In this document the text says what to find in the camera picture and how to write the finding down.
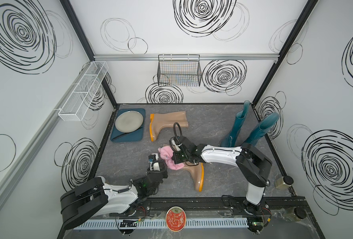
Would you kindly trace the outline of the pink microfiber cloth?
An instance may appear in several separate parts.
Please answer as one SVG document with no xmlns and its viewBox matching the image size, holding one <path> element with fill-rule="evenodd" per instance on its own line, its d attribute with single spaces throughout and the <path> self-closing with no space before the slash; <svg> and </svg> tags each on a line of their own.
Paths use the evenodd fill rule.
<svg viewBox="0 0 353 239">
<path fill-rule="evenodd" d="M 170 146 L 163 146 L 158 148 L 158 152 L 160 154 L 160 158 L 163 159 L 167 165 L 167 167 L 171 170 L 180 170 L 184 167 L 183 163 L 175 164 L 172 160 L 172 156 L 174 151 Z"/>
</svg>

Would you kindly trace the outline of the green rubber boot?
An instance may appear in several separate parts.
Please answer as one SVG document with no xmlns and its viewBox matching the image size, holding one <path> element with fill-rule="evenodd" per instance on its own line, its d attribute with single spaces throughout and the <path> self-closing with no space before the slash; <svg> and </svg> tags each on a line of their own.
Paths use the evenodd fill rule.
<svg viewBox="0 0 353 239">
<path fill-rule="evenodd" d="M 230 132 L 221 140 L 220 146 L 221 147 L 234 147 L 237 141 L 237 138 L 240 134 L 241 128 L 246 120 L 248 110 L 250 107 L 250 102 L 246 100 L 243 103 L 243 110 L 238 112 L 235 115 L 235 120 Z"/>
<path fill-rule="evenodd" d="M 278 113 L 272 113 L 267 116 L 252 130 L 244 143 L 249 143 L 256 146 L 258 141 L 268 133 L 268 131 L 277 123 L 279 119 L 280 115 Z"/>
</svg>

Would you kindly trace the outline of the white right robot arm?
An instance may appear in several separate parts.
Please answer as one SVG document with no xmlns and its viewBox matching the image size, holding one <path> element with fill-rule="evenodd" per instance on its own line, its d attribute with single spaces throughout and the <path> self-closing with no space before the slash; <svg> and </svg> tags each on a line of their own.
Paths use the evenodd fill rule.
<svg viewBox="0 0 353 239">
<path fill-rule="evenodd" d="M 170 146 L 176 164 L 221 163 L 238 167 L 248 182 L 245 205 L 260 205 L 265 188 L 270 185 L 268 177 L 272 161 L 255 146 L 249 143 L 238 147 L 195 145 L 185 136 L 172 137 Z"/>
</svg>

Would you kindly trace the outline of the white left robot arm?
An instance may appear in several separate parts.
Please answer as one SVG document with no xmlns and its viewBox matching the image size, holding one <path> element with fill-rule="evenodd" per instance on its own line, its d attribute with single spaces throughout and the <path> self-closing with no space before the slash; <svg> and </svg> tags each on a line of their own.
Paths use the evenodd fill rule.
<svg viewBox="0 0 353 239">
<path fill-rule="evenodd" d="M 166 169 L 153 169 L 124 186 L 108 184 L 102 176 L 88 180 L 60 197 L 62 228 L 70 230 L 105 214 L 130 215 L 154 195 L 167 178 Z"/>
</svg>

